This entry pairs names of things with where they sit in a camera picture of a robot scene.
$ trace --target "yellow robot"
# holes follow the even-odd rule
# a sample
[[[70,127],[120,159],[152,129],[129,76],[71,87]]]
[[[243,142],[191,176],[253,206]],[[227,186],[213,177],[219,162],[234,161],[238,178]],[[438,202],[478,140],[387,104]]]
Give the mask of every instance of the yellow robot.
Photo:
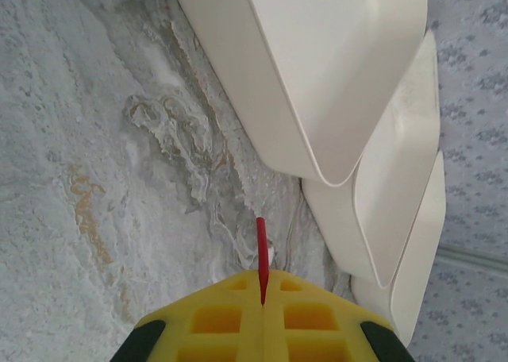
[[[244,271],[142,318],[111,362],[413,362],[384,318],[284,271]]]

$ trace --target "white plastic tray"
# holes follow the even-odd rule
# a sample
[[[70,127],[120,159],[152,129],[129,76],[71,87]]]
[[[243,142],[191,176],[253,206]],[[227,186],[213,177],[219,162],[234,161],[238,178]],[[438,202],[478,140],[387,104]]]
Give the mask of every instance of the white plastic tray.
[[[179,0],[264,163],[340,186],[409,67],[427,0]]]
[[[439,134],[436,44],[428,32],[353,175],[340,187],[303,181],[310,209],[343,270],[380,287],[391,282],[432,171]]]
[[[394,280],[387,288],[352,277],[356,301],[385,317],[407,346],[414,333],[446,211],[443,155],[437,155]]]

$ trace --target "marble floor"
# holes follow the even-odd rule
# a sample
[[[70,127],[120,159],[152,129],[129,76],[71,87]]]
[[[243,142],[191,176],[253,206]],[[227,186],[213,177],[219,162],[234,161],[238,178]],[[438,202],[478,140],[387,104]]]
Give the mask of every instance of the marble floor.
[[[256,267],[351,297],[299,181],[260,162],[176,0],[0,0],[0,359],[107,360]]]

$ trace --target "yellow plastic part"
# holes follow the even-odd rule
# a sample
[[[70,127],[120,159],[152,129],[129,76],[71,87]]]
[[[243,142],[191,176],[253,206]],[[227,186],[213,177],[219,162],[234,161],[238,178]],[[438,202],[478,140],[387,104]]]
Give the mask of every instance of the yellow plastic part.
[[[283,271],[270,271],[260,303],[245,271],[144,317],[166,327],[148,362],[377,361],[360,323],[380,316]]]

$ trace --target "red pointer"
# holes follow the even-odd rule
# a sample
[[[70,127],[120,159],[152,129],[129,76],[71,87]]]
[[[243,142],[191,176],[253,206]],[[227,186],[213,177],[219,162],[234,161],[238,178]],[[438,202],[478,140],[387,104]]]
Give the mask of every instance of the red pointer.
[[[258,275],[260,277],[261,305],[267,296],[268,275],[270,274],[270,264],[268,262],[268,240],[267,225],[264,218],[256,218],[257,226],[257,253],[259,258]]]

